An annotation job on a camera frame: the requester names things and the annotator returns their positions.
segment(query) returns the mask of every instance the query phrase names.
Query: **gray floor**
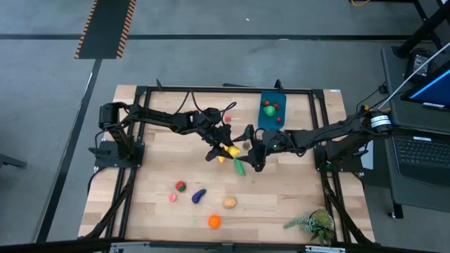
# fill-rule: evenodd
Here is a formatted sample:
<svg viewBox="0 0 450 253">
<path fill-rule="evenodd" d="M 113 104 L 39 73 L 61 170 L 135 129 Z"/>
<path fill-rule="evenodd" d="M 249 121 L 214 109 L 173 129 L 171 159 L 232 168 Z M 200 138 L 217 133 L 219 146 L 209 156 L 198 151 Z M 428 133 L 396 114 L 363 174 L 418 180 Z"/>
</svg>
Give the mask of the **gray floor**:
<svg viewBox="0 0 450 253">
<path fill-rule="evenodd" d="M 432 13 L 437 4 L 423 3 Z M 91 1 L 3 0 L 0 33 L 80 33 Z M 420 20 L 412 4 L 347 0 L 138 0 L 132 34 L 410 34 Z M 443 24 L 439 36 L 449 38 Z M 31 242 L 84 92 L 92 60 L 75 60 L 77 41 L 0 41 L 0 153 L 28 161 L 0 171 L 0 245 Z M 118 84 L 219 86 L 224 82 L 341 89 L 349 114 L 384 82 L 381 42 L 128 41 L 121 60 L 104 60 L 86 114 L 49 240 L 76 238 L 98 132 L 98 107 Z M 374 96 L 369 103 L 381 98 Z M 366 188 L 382 245 L 450 251 L 450 214 L 405 207 L 395 221 L 388 190 Z M 161 252 L 178 252 L 164 249 Z"/>
</svg>

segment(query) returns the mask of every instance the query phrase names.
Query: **green ball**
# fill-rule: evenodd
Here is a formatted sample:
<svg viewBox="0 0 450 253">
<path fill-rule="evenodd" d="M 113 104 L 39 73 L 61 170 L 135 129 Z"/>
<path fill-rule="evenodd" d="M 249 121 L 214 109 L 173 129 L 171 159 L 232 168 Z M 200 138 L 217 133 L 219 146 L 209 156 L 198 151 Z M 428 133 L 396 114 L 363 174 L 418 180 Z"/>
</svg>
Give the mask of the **green ball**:
<svg viewBox="0 0 450 253">
<path fill-rule="evenodd" d="M 266 106 L 264 108 L 264 113 L 268 116 L 268 117 L 272 117 L 275 115 L 275 107 L 273 107 L 272 105 Z"/>
</svg>

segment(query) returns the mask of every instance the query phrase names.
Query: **computer monitor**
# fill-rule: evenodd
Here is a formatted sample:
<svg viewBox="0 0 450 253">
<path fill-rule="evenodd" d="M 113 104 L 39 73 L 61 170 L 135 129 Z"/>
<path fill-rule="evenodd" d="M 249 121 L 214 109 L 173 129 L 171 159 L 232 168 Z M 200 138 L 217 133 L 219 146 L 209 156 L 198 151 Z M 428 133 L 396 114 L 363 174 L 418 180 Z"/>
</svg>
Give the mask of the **computer monitor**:
<svg viewBox="0 0 450 253">
<path fill-rule="evenodd" d="M 450 108 L 450 61 L 436 70 L 426 82 L 413 87 L 401 98 L 431 108 Z"/>
</svg>

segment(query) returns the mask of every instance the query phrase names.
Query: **laptop keyboard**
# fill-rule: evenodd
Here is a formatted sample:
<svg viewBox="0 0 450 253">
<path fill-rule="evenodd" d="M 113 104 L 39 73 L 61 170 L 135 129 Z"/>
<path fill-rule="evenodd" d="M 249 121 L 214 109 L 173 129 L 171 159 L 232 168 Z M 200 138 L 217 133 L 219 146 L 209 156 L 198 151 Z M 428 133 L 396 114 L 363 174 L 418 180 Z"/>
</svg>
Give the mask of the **laptop keyboard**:
<svg viewBox="0 0 450 253">
<path fill-rule="evenodd" d="M 395 136 L 397 159 L 401 164 L 416 164 L 450 169 L 450 144 Z"/>
</svg>

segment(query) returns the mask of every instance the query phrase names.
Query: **table leg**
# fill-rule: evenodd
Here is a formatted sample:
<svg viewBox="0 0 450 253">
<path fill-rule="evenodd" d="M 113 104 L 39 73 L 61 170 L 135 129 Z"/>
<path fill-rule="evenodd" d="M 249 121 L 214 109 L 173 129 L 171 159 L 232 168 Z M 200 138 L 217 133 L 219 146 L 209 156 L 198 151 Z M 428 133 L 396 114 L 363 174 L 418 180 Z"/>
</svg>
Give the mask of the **table leg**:
<svg viewBox="0 0 450 253">
<path fill-rule="evenodd" d="M 19 169 L 24 169 L 27 166 L 26 162 L 22 162 L 15 158 L 0 154 L 0 167 L 2 165 L 13 165 Z"/>
<path fill-rule="evenodd" d="M 387 215 L 393 219 L 403 219 L 403 208 L 401 207 L 401 205 L 396 204 L 396 203 L 392 203 L 394 206 L 394 211 L 388 213 Z"/>
</svg>

